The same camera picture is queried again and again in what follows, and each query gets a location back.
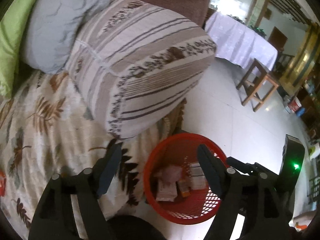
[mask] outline table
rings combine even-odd
[[[224,58],[242,68],[256,58],[269,70],[275,64],[278,51],[252,29],[220,12],[206,22],[205,31],[217,44],[216,57]]]
[[[260,72],[260,76],[255,78],[253,82],[247,80],[249,75],[252,73],[254,68],[257,68]],[[269,81],[272,84],[272,88],[268,91],[268,93],[260,99],[258,95],[259,88],[264,84],[265,81]],[[268,70],[263,66],[258,60],[254,59],[251,67],[244,75],[240,83],[237,85],[237,90],[240,89],[241,86],[244,87],[247,97],[244,101],[241,102],[243,106],[245,106],[251,98],[257,100],[259,103],[253,108],[253,111],[256,112],[264,102],[277,90],[279,86],[279,82],[273,77],[271,73],[268,73]]]

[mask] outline red plastic basket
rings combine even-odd
[[[188,163],[197,162],[197,148],[200,144],[205,144],[226,165],[227,157],[213,141],[198,134],[180,133],[159,143],[144,168],[143,182],[148,202],[159,215],[177,224],[193,225],[212,218],[217,213],[220,199],[207,186],[204,190],[191,190],[187,198],[178,196],[174,202],[157,202],[153,173],[174,164],[183,167],[186,175]]]

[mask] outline gray pillow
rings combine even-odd
[[[20,57],[32,68],[56,74],[65,65],[80,25],[110,0],[37,0],[21,44]]]

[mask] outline tile floor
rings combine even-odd
[[[187,96],[183,129],[208,137],[226,156],[244,163],[257,162],[279,173],[285,135],[297,137],[307,145],[303,124],[295,114],[287,113],[278,93],[274,93],[256,113],[252,110],[253,102],[242,106],[244,89],[239,92],[236,85],[244,73],[239,66],[216,58],[198,86]],[[262,87],[260,97],[269,87],[268,83]],[[297,183],[294,215],[310,209],[306,196],[311,170],[310,160],[305,158]],[[168,240],[202,240],[212,223],[211,219],[198,225],[177,225],[160,217],[152,207],[141,205],[136,215],[153,224]],[[243,220],[239,215],[231,239],[240,236]]]

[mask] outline striped pillow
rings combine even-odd
[[[79,31],[66,64],[93,117],[130,138],[180,103],[212,62],[198,25],[139,0],[111,0]]]

